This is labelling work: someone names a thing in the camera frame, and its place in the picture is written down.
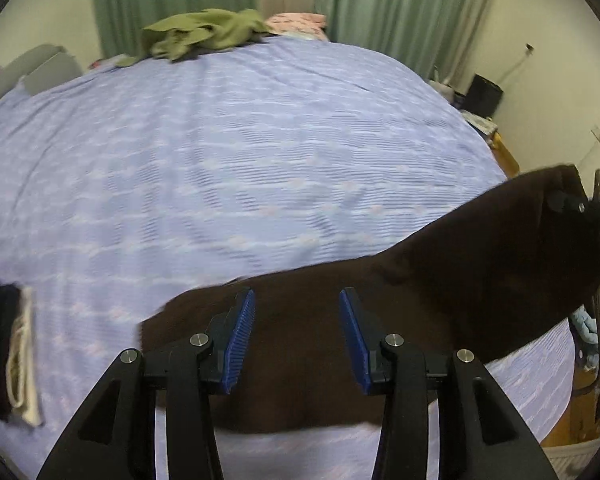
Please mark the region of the purple striped floral bedspread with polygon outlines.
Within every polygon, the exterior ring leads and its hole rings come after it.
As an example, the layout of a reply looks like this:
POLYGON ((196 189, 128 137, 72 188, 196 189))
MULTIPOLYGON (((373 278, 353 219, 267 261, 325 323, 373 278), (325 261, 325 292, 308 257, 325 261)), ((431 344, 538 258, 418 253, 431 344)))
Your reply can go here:
POLYGON ((186 290, 376 254, 504 180, 388 56, 285 37, 106 63, 0 101, 0 280, 33 292, 42 426, 0 420, 32 479, 140 323, 186 290))

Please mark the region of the grey upholstered headboard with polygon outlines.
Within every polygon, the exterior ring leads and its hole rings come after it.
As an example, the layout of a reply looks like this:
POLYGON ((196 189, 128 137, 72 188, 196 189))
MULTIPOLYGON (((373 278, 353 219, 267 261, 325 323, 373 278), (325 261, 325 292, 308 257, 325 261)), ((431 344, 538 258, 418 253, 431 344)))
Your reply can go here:
POLYGON ((40 44, 0 70, 0 99, 20 82, 36 96, 82 75, 78 61, 64 47, 40 44))

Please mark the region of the olive green crumpled garment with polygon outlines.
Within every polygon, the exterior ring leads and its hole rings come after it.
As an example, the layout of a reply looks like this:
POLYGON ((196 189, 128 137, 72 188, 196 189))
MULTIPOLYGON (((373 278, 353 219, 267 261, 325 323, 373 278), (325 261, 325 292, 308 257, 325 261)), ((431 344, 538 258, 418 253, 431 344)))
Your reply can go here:
POLYGON ((242 47, 272 35, 272 29, 253 9, 239 12, 206 9, 169 16, 145 26, 140 32, 137 55, 125 55, 117 67, 129 67, 145 58, 180 62, 200 52, 242 47))

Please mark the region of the beige folded garment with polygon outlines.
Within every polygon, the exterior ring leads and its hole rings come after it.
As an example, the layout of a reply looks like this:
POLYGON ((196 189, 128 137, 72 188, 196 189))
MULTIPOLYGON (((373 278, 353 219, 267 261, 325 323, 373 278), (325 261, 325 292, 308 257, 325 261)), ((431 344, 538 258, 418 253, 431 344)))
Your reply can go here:
POLYGON ((26 425, 42 425, 33 352, 33 290, 20 290, 5 365, 7 399, 12 412, 26 425))

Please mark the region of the pink patterned pillow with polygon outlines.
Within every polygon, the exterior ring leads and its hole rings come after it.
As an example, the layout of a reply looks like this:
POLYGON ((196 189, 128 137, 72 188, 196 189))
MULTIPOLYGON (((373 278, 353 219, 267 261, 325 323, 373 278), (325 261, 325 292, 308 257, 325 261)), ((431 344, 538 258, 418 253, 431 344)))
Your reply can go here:
POLYGON ((317 13, 279 13, 265 21, 272 34, 328 41, 326 16, 317 13))

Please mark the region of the green curtain right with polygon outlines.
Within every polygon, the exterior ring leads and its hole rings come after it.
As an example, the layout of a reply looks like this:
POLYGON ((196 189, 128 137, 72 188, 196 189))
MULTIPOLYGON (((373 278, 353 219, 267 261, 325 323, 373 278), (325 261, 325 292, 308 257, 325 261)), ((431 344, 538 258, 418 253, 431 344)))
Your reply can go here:
POLYGON ((315 0, 329 39, 449 82, 465 68, 492 0, 315 0))

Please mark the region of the light blue cloth on chair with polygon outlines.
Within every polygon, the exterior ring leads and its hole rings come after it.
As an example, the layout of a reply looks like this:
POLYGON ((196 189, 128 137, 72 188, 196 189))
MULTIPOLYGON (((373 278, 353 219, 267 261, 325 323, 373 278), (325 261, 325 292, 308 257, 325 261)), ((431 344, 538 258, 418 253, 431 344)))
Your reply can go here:
POLYGON ((570 314, 569 318, 571 325, 585 344, 598 345, 596 319, 588 314, 585 307, 578 307, 577 310, 570 314))

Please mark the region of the dark brown fleece pants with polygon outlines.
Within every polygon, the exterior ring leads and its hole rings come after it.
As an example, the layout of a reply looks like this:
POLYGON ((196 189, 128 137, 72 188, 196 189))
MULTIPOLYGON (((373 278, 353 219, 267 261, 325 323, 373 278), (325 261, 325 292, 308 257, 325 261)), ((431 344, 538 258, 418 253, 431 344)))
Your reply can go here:
POLYGON ((203 330, 238 292, 256 296, 244 369, 211 403, 215 426, 241 434, 379 424, 381 400, 356 384, 339 321, 355 289, 387 330, 427 352, 504 358, 577 310, 600 284, 600 229, 546 199, 585 200, 576 167, 522 174, 377 255, 192 289, 140 324, 146 351, 203 330))

